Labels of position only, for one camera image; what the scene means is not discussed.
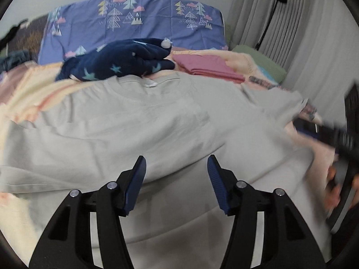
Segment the right hand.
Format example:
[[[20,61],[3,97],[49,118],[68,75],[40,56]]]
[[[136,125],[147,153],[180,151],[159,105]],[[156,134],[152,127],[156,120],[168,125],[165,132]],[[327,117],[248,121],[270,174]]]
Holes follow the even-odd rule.
[[[328,168],[327,172],[327,180],[331,181],[334,179],[335,175],[337,173],[337,169],[335,166],[330,166]],[[358,204],[359,195],[358,195],[358,188],[359,188],[359,180],[358,180],[358,174],[354,177],[352,182],[352,188],[355,190],[355,195],[352,199],[352,202],[349,206],[349,208],[353,208],[356,204]],[[341,187],[339,185],[335,186],[334,188],[326,188],[326,193],[324,196],[324,207],[327,211],[333,210],[335,207],[338,206],[340,201],[339,193],[341,191]]]

